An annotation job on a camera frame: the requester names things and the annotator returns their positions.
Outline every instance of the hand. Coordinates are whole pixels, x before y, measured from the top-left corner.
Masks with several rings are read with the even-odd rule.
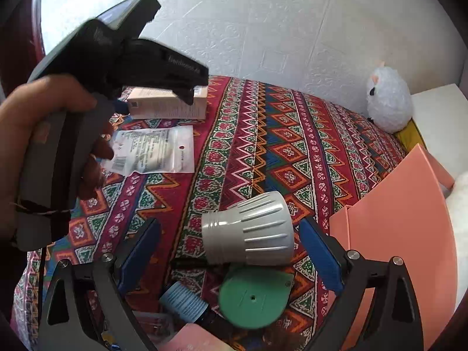
[[[36,125],[49,113],[66,109],[86,112],[96,99],[78,81],[68,75],[51,75],[19,86],[0,106],[0,240],[11,239],[15,232],[15,206],[18,180],[27,144]],[[104,134],[112,134],[107,123]],[[114,152],[102,137],[95,143],[93,155],[112,159]],[[104,175],[94,156],[90,157],[81,177],[78,197],[97,197],[96,188],[104,184]]]

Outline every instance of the white plastic bag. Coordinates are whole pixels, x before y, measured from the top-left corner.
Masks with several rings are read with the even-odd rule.
[[[193,173],[193,127],[121,130],[111,139],[112,160],[101,166],[114,173],[129,176],[133,172]]]

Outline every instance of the white box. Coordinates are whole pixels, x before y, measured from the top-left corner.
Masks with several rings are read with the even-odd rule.
[[[413,121],[427,150],[457,178],[468,170],[468,101],[455,85],[416,93]]]
[[[193,105],[180,100],[171,90],[136,87],[127,98],[134,119],[204,119],[208,87],[195,87]]]

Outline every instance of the metal screw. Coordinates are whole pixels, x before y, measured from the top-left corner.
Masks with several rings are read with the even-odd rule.
[[[112,261],[112,259],[114,258],[114,255],[112,253],[104,253],[102,256],[101,256],[101,260],[104,261],[104,262],[109,262],[109,261]]]
[[[351,260],[357,260],[361,256],[359,252],[355,250],[348,251],[347,255]]]
[[[69,259],[62,259],[58,262],[59,268],[66,268],[70,263]]]
[[[403,264],[404,264],[404,263],[403,263],[403,259],[402,259],[401,257],[399,257],[399,256],[395,256],[395,257],[393,258],[393,264],[395,264],[395,265],[403,265]]]

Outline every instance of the yellow object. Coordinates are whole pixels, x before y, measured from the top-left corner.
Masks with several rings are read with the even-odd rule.
[[[426,144],[424,143],[424,140],[421,137],[421,134],[413,119],[411,119],[408,125],[401,131],[396,132],[395,136],[400,140],[408,152],[411,151],[411,149],[413,149],[416,144],[421,144],[423,148],[427,149]]]
[[[108,341],[111,345],[116,342],[114,336],[111,334],[110,331],[104,331],[101,333],[102,340]]]

